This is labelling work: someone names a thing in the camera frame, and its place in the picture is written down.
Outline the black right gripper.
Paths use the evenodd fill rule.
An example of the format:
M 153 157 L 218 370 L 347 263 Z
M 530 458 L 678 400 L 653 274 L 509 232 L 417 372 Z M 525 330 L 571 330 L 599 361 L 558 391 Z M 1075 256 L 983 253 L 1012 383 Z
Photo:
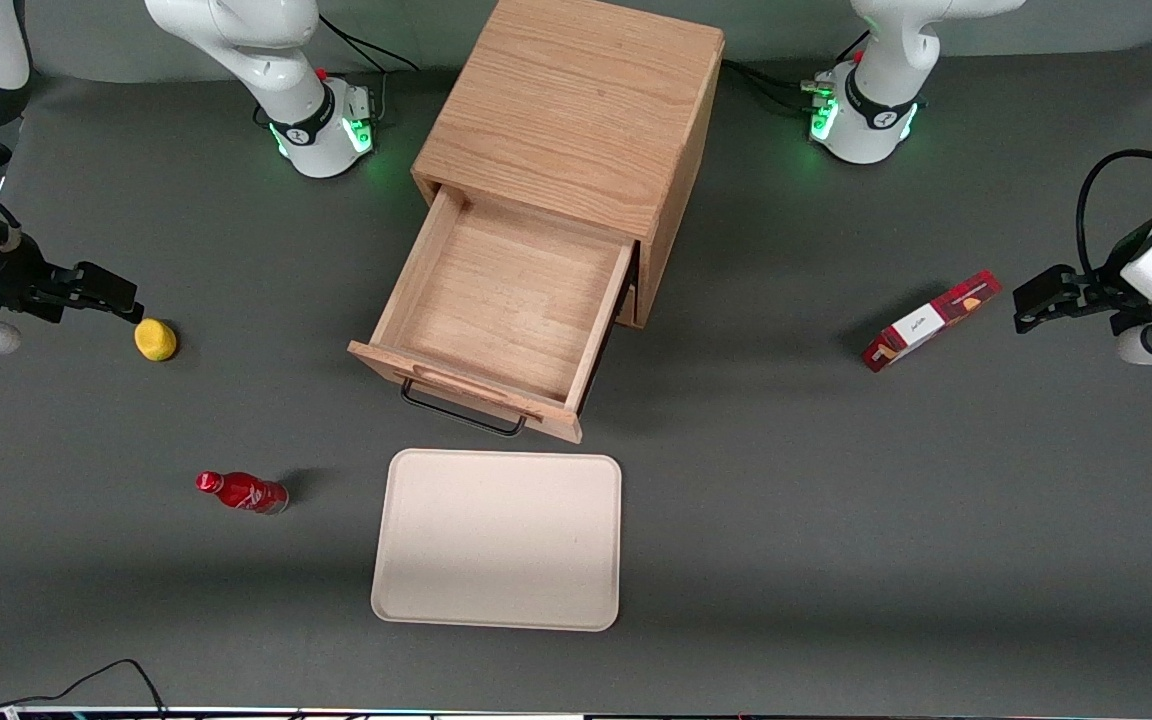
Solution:
M 145 306 L 136 300 L 137 290 L 137 285 L 93 263 L 77 263 L 71 270 L 47 263 L 33 240 L 0 252 L 0 311 L 8 313 L 59 324 L 71 306 L 142 323 Z

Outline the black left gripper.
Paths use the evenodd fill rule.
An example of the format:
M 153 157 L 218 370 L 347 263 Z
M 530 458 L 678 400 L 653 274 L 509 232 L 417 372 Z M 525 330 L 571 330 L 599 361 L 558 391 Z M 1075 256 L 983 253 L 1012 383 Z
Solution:
M 1126 263 L 1105 263 L 1093 266 L 1082 264 L 1082 273 L 1073 266 L 1059 264 L 1011 291 L 1011 324 L 1018 334 L 1025 334 L 1039 324 L 1075 314 L 1111 313 L 1114 338 L 1129 329 L 1152 324 L 1152 305 L 1137 306 L 1137 291 L 1126 283 Z

